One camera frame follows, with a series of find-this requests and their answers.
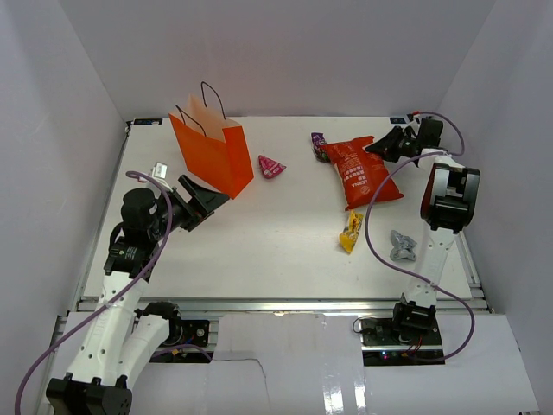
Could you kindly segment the red chips bag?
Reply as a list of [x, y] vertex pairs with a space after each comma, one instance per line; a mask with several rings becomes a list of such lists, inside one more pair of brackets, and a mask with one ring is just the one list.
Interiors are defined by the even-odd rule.
[[374, 136], [364, 136], [322, 145], [341, 179], [346, 211], [369, 204], [378, 187], [389, 175], [382, 158], [378, 154], [365, 151], [365, 147], [373, 142]]

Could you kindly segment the orange paper bag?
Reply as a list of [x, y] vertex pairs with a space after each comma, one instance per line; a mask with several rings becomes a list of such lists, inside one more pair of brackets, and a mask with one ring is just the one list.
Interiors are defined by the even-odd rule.
[[226, 116], [218, 93], [213, 95], [219, 106], [208, 105], [206, 90], [212, 86], [202, 81], [200, 89], [201, 96], [189, 94], [169, 120], [188, 172], [234, 199], [254, 178], [245, 132]]

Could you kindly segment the purple candy packet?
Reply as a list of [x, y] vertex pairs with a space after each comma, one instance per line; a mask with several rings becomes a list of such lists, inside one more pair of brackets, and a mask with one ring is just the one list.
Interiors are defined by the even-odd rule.
[[321, 132], [311, 133], [311, 144], [316, 160], [321, 163], [330, 163], [330, 159], [324, 150], [324, 146], [327, 142]]

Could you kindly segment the pink snack packet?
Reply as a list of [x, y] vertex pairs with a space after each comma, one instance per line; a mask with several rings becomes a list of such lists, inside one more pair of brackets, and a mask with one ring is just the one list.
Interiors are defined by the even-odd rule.
[[265, 179], [275, 178], [286, 170], [285, 165], [263, 155], [258, 156], [258, 164]]

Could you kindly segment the yellow candy packet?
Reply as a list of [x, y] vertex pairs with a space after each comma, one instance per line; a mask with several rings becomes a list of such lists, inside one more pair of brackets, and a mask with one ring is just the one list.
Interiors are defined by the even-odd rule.
[[340, 246], [347, 254], [351, 254], [356, 245], [363, 219], [363, 214], [357, 213], [354, 210], [349, 211], [347, 223], [339, 235]]

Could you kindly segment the silver snack packet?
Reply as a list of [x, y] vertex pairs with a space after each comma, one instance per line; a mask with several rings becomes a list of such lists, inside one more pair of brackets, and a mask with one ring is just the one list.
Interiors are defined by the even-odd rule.
[[392, 249], [390, 258], [392, 261], [407, 260], [415, 262], [417, 259], [415, 248], [417, 242], [407, 235], [403, 235], [396, 230], [391, 230], [390, 240]]

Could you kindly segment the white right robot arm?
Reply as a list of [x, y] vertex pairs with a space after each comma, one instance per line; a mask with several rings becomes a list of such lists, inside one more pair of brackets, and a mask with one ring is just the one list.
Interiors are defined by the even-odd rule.
[[427, 335], [433, 329], [437, 294], [448, 254], [457, 235], [474, 217], [480, 185], [480, 171], [455, 161], [455, 154], [441, 147], [443, 124], [448, 123], [459, 137], [459, 128], [437, 112], [413, 112], [410, 122], [395, 125], [364, 151], [396, 163], [405, 157], [409, 163], [429, 172], [420, 217], [425, 222], [420, 259], [401, 299], [394, 306], [391, 337], [403, 345]]

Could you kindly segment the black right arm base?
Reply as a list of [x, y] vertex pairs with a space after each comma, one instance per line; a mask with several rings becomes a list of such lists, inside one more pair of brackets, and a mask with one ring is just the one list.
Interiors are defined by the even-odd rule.
[[445, 363], [442, 337], [437, 322], [422, 334], [400, 333], [391, 318], [361, 317], [353, 321], [352, 331], [359, 336], [365, 367], [405, 367]]

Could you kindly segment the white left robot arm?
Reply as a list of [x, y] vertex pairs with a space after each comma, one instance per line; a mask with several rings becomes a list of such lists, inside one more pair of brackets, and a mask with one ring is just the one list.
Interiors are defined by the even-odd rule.
[[159, 176], [126, 174], [148, 186], [123, 196], [121, 221], [113, 228], [103, 267], [102, 291], [64, 376], [48, 382], [46, 397], [56, 414], [127, 414], [132, 388], [162, 345], [181, 339], [182, 323], [172, 303], [138, 304], [172, 231], [193, 231], [228, 202], [226, 194], [180, 176], [185, 201]]

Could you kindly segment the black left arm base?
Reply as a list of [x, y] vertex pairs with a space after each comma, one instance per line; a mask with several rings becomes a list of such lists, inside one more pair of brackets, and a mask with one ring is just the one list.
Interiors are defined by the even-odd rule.
[[208, 344], [210, 322], [208, 320], [170, 320], [168, 338], [160, 345], [164, 348], [175, 348], [180, 344], [194, 344], [201, 348]]

